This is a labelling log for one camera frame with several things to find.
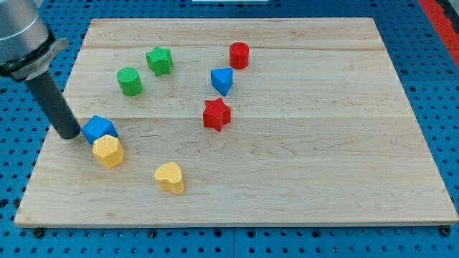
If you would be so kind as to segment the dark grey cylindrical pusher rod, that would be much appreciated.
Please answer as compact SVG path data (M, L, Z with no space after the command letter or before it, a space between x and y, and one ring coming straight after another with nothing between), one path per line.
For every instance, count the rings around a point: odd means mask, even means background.
M61 138L72 139L80 134L80 125L50 72L24 83Z

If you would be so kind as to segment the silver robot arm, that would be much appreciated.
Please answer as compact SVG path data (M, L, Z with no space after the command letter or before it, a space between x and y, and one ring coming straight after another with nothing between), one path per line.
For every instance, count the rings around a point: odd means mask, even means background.
M56 38L44 22L41 3L1 1L1 76L24 82L58 135L72 139L80 134L80 125L49 71L69 43Z

